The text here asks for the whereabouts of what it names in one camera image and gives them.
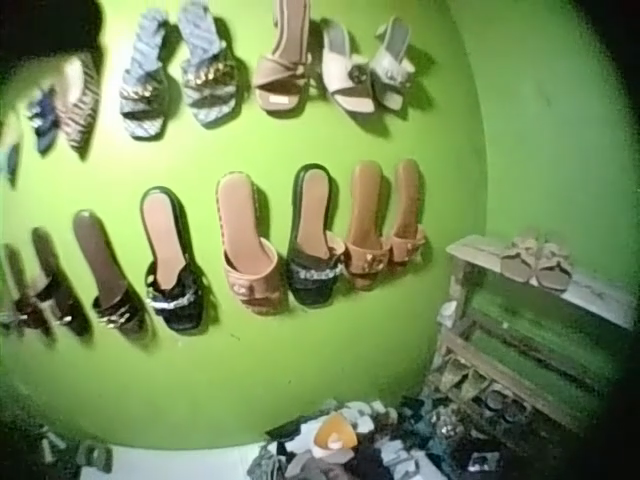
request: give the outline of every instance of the wooden shoe rack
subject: wooden shoe rack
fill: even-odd
[[[426,386],[439,390],[447,361],[452,357],[462,360],[471,369],[487,377],[492,385],[498,384],[513,398],[530,408],[526,428],[517,431],[500,428],[487,417],[487,411],[478,398],[482,393],[470,400],[461,399],[459,387],[450,388],[444,393],[460,406],[479,431],[498,438],[518,454],[540,456],[543,449],[550,453],[557,451],[553,448],[554,445],[560,447],[575,438],[584,427],[583,420],[576,412],[558,403],[529,380],[480,351],[470,343],[471,336],[481,331],[584,390],[597,391],[598,386],[591,379],[592,374],[587,367],[569,355],[554,351],[542,342],[509,328],[508,324],[467,308],[474,270],[500,273],[502,249],[503,245],[499,242],[478,235],[466,237],[447,248],[447,252],[453,257],[449,301],[443,306],[438,318],[440,332]],[[535,278],[529,283],[538,287]],[[633,329],[636,309],[633,296],[587,272],[574,270],[571,286],[557,296],[622,329]]]

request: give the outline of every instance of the brown sandal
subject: brown sandal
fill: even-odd
[[[284,297],[278,253],[258,234],[251,179],[241,172],[225,175],[216,198],[229,288],[254,313],[276,313]]]
[[[253,75],[258,103],[267,112],[292,110],[307,82],[309,0],[276,0],[278,39],[269,55],[260,57]]]
[[[73,217],[73,231],[96,282],[98,295],[91,307],[100,323],[125,333],[141,331],[144,309],[118,265],[100,218],[81,210]]]
[[[389,261],[389,245],[377,232],[376,217],[382,169],[373,161],[360,162],[351,177],[351,220],[346,269],[358,290],[367,290]]]
[[[418,225],[421,203],[420,168],[415,160],[403,160],[396,167],[396,190],[399,195],[396,224],[391,232],[391,261],[404,264],[420,253],[426,241]]]

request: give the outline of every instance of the sandal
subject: sandal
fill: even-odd
[[[189,58],[182,62],[185,100],[198,123],[210,127],[236,105],[236,62],[204,3],[187,1],[178,14],[178,27],[189,48]]]
[[[253,87],[267,112],[294,109],[307,83],[310,0],[275,0],[278,39],[273,51],[258,60]]]
[[[534,233],[514,238],[500,255],[500,273],[511,280],[527,283],[533,276],[538,254],[538,240]]]
[[[346,270],[358,290],[367,290],[389,261],[389,245],[377,233],[382,169],[373,161],[356,166],[351,177],[351,220]]]
[[[124,333],[142,331],[144,309],[118,265],[100,218],[90,210],[79,211],[73,232],[98,289],[91,304],[98,321]]]
[[[403,160],[396,167],[396,190],[399,193],[398,217],[391,232],[391,261],[404,264],[418,257],[426,242],[424,229],[418,225],[421,204],[420,167],[415,160]]]
[[[536,280],[549,290],[564,292],[571,284],[573,267],[569,252],[555,243],[546,242],[540,249],[536,265]]]
[[[326,21],[323,35],[322,80],[327,91],[348,112],[375,111],[367,59],[351,54],[349,33],[340,23]]]
[[[41,271],[32,284],[32,297],[51,313],[56,324],[69,327],[78,336],[89,334],[91,325],[60,266],[51,237],[44,228],[37,227],[31,231],[31,241]]]
[[[159,8],[140,16],[131,63],[120,87],[120,114],[132,138],[158,137],[167,119],[169,87],[160,63],[167,26],[167,12]]]
[[[55,91],[50,87],[40,90],[38,97],[29,102],[27,115],[36,134],[36,149],[40,155],[47,153],[58,136],[58,114],[54,104]]]
[[[229,288],[254,313],[277,312],[284,297],[278,253],[258,234],[251,179],[228,173],[218,182],[216,199]]]
[[[378,101],[390,110],[398,111],[404,103],[415,67],[405,57],[411,31],[400,18],[393,16],[376,32],[382,45],[371,60],[373,91]]]
[[[93,60],[89,53],[80,53],[65,63],[56,95],[60,128],[76,152],[82,152],[89,141],[99,103],[100,87]]]
[[[199,268],[188,252],[184,209],[168,188],[154,187],[142,197],[142,222],[153,250],[147,268],[147,303],[167,326],[194,330],[202,323],[204,296]]]
[[[331,180],[325,167],[304,165],[293,186],[293,219],[287,253],[289,289],[307,307],[326,304],[342,273],[345,245],[327,231]]]

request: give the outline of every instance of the denim sandal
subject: denim sandal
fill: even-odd
[[[53,102],[54,89],[40,90],[38,98],[27,106],[27,115],[36,134],[36,148],[40,155],[47,153],[58,136],[58,113]]]
[[[198,123],[210,127],[236,105],[235,59],[204,3],[187,1],[178,14],[178,27],[189,48],[181,66],[184,96]]]
[[[141,15],[131,63],[122,76],[120,114],[133,138],[157,137],[166,121],[169,88],[159,58],[167,25],[167,12],[159,8]]]

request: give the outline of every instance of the black sandal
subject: black sandal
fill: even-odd
[[[147,303],[170,329],[197,329],[204,312],[202,280],[182,204],[168,188],[154,187],[143,195],[140,213],[154,258],[147,268]]]

